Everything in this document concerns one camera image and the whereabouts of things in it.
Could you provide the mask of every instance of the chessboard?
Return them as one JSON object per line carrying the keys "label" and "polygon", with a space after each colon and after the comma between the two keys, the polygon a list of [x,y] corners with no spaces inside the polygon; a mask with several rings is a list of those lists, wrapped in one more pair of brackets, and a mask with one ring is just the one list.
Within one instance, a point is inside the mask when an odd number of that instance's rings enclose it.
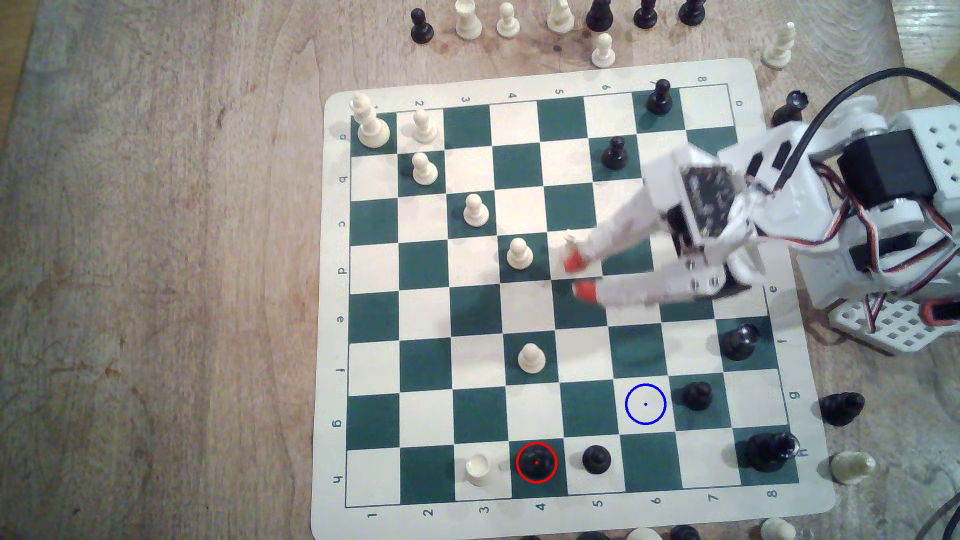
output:
{"label": "chessboard", "polygon": [[[673,108],[645,109],[657,79]],[[765,126],[742,59],[695,61],[432,86],[364,90],[390,138],[357,138],[353,92],[324,109],[312,526],[317,538],[454,539],[719,522],[833,505],[817,394],[790,258],[765,245],[769,281],[714,301],[603,309],[575,278],[648,272],[677,256],[668,235],[576,276],[565,236],[584,237],[642,189],[644,163],[677,145],[716,153]],[[425,109],[432,142],[412,133]],[[600,155],[626,140],[630,160]],[[438,168],[413,181],[411,157]],[[488,222],[464,221],[469,193]],[[522,271],[511,240],[533,250]],[[725,358],[718,335],[749,322],[760,342]],[[526,343],[546,354],[534,375]],[[694,412],[681,388],[706,381]],[[747,439],[789,430],[802,450],[775,473],[745,461]],[[517,471],[547,445],[546,481]],[[588,473],[602,445],[610,469]],[[485,483],[467,459],[489,461]]]}

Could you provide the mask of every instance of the white pawn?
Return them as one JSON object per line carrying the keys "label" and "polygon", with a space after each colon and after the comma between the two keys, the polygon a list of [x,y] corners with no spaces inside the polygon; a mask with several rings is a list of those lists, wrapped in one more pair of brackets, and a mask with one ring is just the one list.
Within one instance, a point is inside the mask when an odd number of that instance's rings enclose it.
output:
{"label": "white pawn", "polygon": [[431,185],[437,181],[437,165],[434,165],[423,152],[417,152],[410,160],[414,164],[414,181],[420,185]]}
{"label": "white pawn", "polygon": [[357,138],[367,148],[379,148],[390,139],[390,126],[376,117],[376,111],[370,103],[367,94],[357,92],[350,100],[350,109],[353,118],[360,124],[357,129]]}
{"label": "white pawn", "polygon": [[597,36],[597,48],[593,49],[593,54],[590,55],[590,61],[593,62],[593,65],[597,67],[610,67],[613,65],[613,61],[616,60],[616,54],[613,52],[611,47],[613,46],[613,38],[610,37],[610,34],[606,32]]}
{"label": "white pawn", "polygon": [[471,227],[483,227],[490,219],[490,210],[483,204],[480,195],[470,193],[467,196],[467,207],[464,209],[464,221]]}
{"label": "white pawn", "polygon": [[414,110],[414,124],[417,125],[414,130],[414,138],[417,142],[427,144],[437,138],[437,126],[430,122],[430,115],[426,113],[426,110]]}
{"label": "white pawn", "polygon": [[546,355],[540,347],[533,343],[527,343],[520,349],[520,354],[516,356],[516,363],[520,369],[533,375],[539,373],[546,365]]}
{"label": "white pawn", "polygon": [[507,263],[515,270],[525,270],[534,261],[534,251],[530,249],[523,238],[514,238],[510,241],[510,249],[507,250]]}
{"label": "white pawn", "polygon": [[546,27],[557,34],[573,30],[573,12],[566,0],[553,0],[553,8],[546,16]]}
{"label": "white pawn", "polygon": [[773,44],[763,50],[760,58],[763,64],[773,69],[784,69],[790,63],[790,49],[793,48],[797,37],[797,27],[788,22],[777,29],[777,37]]}
{"label": "white pawn", "polygon": [[844,485],[854,485],[876,470],[876,460],[865,452],[841,452],[830,460],[830,472]]}
{"label": "white pawn", "polygon": [[453,8],[457,11],[457,36],[466,40],[480,37],[483,23],[475,13],[477,6],[473,0],[457,0]]}

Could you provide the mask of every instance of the blue circle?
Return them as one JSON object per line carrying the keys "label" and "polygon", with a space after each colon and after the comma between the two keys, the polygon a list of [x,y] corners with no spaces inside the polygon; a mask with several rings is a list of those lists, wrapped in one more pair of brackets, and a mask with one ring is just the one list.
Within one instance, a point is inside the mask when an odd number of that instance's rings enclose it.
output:
{"label": "blue circle", "polygon": [[[633,414],[630,414],[630,395],[634,393],[634,390],[640,388],[640,386],[650,386],[651,388],[660,392],[660,396],[663,398],[663,410],[660,412],[660,416],[658,416],[657,419],[654,420],[653,422],[640,422],[639,420],[634,418]],[[660,418],[663,418],[663,415],[666,413],[666,394],[664,394],[663,390],[660,390],[655,384],[650,384],[645,382],[643,384],[638,384],[637,386],[634,386],[633,388],[630,389],[629,392],[627,392],[627,399],[623,401],[623,406],[624,408],[627,409],[627,416],[629,416],[631,420],[633,420],[634,422],[637,422],[638,424],[641,424],[642,426],[649,426],[651,424],[656,424],[657,422],[659,422]]]}

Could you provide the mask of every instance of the wooden table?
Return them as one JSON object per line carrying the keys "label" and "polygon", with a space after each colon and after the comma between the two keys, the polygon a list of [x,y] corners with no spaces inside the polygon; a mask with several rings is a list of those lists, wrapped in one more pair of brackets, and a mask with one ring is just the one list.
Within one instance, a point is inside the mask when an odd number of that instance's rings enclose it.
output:
{"label": "wooden table", "polygon": [[[545,2],[517,0],[508,41],[478,2],[485,33],[467,43],[452,0],[431,1],[425,47],[407,2],[42,5],[0,161],[0,536],[309,537],[324,100],[590,69],[587,2],[570,3],[578,30],[558,37]],[[768,114],[794,87],[816,110],[901,64],[884,2],[708,3],[689,29],[681,0],[661,0],[648,33],[635,3],[614,2],[617,65],[745,57]],[[778,73],[758,50],[784,20],[800,34]],[[903,82],[873,92],[885,112],[909,107]],[[803,302],[819,390],[868,400],[829,447],[880,471],[794,523],[939,538],[931,516],[960,483],[957,341],[882,356]]]}

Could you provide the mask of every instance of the red circle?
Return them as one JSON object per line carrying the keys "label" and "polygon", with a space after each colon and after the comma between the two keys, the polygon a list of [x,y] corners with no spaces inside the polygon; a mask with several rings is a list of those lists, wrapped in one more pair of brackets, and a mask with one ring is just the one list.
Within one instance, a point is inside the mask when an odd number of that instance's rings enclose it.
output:
{"label": "red circle", "polygon": [[[523,451],[526,450],[528,447],[531,447],[531,446],[533,446],[533,445],[535,445],[535,444],[539,444],[539,445],[541,445],[541,446],[545,446],[546,449],[549,450],[550,453],[553,455],[553,471],[550,471],[550,475],[547,476],[547,478],[542,479],[542,480],[531,480],[531,479],[528,479],[528,478],[526,478],[526,477],[523,475],[523,473],[520,471],[520,455],[523,454]],[[546,444],[546,443],[541,443],[541,442],[533,442],[533,443],[527,443],[526,445],[523,446],[523,448],[520,449],[519,452],[516,453],[516,459],[514,459],[514,463],[515,463],[515,465],[516,465],[516,473],[517,473],[518,475],[520,475],[520,477],[521,477],[522,479],[525,479],[525,480],[527,480],[527,481],[530,482],[530,483],[544,483],[544,482],[546,482],[547,480],[552,479],[553,476],[554,476],[555,474],[557,474],[557,465],[560,463],[560,461],[557,459],[557,453],[554,452],[552,448],[550,448],[550,445],[548,445],[548,444]]]}

